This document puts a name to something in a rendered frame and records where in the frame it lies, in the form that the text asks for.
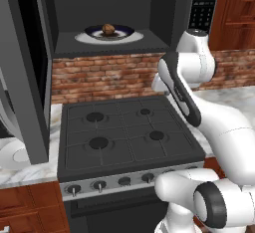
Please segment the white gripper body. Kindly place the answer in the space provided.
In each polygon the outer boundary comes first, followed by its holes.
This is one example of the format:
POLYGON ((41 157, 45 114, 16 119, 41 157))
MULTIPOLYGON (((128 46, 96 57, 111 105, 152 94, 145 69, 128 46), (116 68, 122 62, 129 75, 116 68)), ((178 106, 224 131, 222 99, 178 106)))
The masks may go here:
POLYGON ((165 95, 169 95, 171 93, 172 85, 172 78, 168 78, 167 82, 165 82, 161 79, 159 74, 156 74, 153 78, 151 88, 157 93, 163 92, 165 95))

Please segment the white microwave turntable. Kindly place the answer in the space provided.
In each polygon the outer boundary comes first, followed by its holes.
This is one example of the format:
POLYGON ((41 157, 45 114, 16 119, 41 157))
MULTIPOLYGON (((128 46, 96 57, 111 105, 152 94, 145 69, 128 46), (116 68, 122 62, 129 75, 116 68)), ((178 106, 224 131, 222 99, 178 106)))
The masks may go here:
POLYGON ((78 42, 85 43, 85 44, 91 44, 91 45, 118 45, 118 44, 127 44, 139 41, 143 38, 143 34, 139 32, 134 32, 132 35, 130 35, 127 38, 123 38, 122 40, 117 41, 102 41, 97 40, 95 38, 90 37, 85 32, 77 35, 75 39, 78 42))

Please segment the brown egg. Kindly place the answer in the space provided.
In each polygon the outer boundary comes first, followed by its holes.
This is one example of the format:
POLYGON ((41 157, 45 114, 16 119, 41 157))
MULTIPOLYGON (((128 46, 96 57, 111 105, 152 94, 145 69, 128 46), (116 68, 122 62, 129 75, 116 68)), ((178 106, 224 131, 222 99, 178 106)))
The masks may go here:
POLYGON ((111 24, 104 24, 102 30, 105 35, 111 35, 115 32, 115 27, 111 24))

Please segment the black microwave oven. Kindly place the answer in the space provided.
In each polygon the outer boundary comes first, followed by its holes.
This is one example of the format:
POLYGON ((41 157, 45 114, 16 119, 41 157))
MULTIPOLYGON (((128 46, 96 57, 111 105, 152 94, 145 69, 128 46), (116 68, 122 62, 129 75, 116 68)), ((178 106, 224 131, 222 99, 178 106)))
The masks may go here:
POLYGON ((75 58, 165 52, 189 29, 210 31, 216 0, 42 0, 52 57, 75 58), (120 45, 90 45, 75 36, 106 23, 143 34, 120 45))

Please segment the black microwave door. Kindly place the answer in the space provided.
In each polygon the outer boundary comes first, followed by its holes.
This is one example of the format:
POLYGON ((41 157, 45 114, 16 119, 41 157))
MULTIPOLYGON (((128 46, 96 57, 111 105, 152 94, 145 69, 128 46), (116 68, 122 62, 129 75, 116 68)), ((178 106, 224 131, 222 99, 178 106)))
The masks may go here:
POLYGON ((53 42, 46 0, 0 0, 0 122, 49 160, 53 42))

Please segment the white plate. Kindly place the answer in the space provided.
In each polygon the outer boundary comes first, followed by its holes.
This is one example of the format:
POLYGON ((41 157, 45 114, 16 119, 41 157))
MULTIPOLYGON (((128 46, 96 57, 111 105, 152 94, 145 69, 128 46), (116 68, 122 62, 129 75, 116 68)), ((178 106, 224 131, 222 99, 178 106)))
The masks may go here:
POLYGON ((25 144, 19 139, 9 142, 0 149, 0 166, 2 168, 19 170, 30 165, 25 144))

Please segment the dark blue bowl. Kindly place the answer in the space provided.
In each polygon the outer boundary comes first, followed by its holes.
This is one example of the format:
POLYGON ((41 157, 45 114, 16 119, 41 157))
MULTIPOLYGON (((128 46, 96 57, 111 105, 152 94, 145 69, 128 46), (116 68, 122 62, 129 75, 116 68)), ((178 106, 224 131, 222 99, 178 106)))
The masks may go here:
POLYGON ((115 32, 111 35, 105 35, 103 25, 90 26, 85 29, 85 33, 92 38, 102 41, 117 41, 127 38, 134 33, 134 29, 129 26, 111 24, 115 27, 115 32))

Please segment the black gas hob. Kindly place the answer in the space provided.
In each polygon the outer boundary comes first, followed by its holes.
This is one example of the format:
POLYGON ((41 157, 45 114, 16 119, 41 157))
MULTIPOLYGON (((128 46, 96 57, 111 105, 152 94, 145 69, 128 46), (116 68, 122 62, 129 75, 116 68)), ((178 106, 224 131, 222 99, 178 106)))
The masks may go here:
POLYGON ((61 182, 201 162, 205 152, 164 96, 64 105, 61 182))

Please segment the black stove knob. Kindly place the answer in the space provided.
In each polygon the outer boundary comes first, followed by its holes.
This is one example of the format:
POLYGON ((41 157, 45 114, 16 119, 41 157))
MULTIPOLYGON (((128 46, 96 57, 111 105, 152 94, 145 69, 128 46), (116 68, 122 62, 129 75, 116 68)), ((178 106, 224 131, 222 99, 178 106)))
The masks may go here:
POLYGON ((120 186, 127 186, 127 185, 130 185, 130 178, 127 177, 127 176, 122 177, 122 178, 119 179, 118 184, 119 184, 120 186))
POLYGON ((102 181, 102 180, 99 180, 99 181, 96 181, 94 184, 93 184, 93 187, 95 189, 97 189, 100 193, 103 192, 103 189, 107 186, 107 183, 105 181, 102 181))
POLYGON ((66 188, 66 192, 76 196, 81 191, 81 189, 82 187, 79 184, 73 184, 66 188))
POLYGON ((151 183, 154 179, 154 175, 152 173, 146 173, 141 177, 141 180, 146 183, 151 183))

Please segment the brown wooden base cupboard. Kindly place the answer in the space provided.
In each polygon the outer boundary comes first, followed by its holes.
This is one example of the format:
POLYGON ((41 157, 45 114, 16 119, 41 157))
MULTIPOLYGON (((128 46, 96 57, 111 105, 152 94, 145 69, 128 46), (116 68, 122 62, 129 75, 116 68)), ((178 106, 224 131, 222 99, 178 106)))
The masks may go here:
POLYGON ((220 165, 217 162, 217 159, 215 157, 206 157, 204 159, 204 168, 210 168, 213 169, 217 175, 219 176, 219 178, 225 178, 225 173, 224 171, 221 169, 220 165))

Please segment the black oven door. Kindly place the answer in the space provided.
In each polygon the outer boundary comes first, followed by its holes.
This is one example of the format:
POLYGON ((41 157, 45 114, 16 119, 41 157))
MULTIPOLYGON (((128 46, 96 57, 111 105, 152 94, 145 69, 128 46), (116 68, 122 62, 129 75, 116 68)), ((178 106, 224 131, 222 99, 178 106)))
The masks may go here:
MULTIPOLYGON (((154 193, 154 188, 149 187, 74 201, 82 201, 91 205, 148 195, 158 198, 154 193)), ((70 233, 154 233, 156 225, 165 216, 168 206, 167 202, 159 200, 152 204, 72 217, 71 202, 64 202, 70 233)))

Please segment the brown wooden drawer front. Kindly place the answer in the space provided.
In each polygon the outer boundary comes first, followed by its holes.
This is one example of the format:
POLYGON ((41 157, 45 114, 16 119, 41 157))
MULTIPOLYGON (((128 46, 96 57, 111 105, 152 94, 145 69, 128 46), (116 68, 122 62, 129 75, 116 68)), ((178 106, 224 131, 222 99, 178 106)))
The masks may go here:
POLYGON ((0 189, 0 216, 62 203, 57 181, 0 189))
POLYGON ((59 206, 2 217, 0 231, 5 226, 10 233, 70 233, 67 216, 59 206))

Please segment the brown wooden wall cupboard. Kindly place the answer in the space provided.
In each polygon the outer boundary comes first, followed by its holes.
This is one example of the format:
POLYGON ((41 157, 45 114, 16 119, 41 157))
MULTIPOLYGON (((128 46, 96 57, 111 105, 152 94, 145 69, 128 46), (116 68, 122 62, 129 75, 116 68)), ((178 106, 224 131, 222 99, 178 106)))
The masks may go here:
POLYGON ((255 49, 255 0, 217 0, 211 51, 255 49))

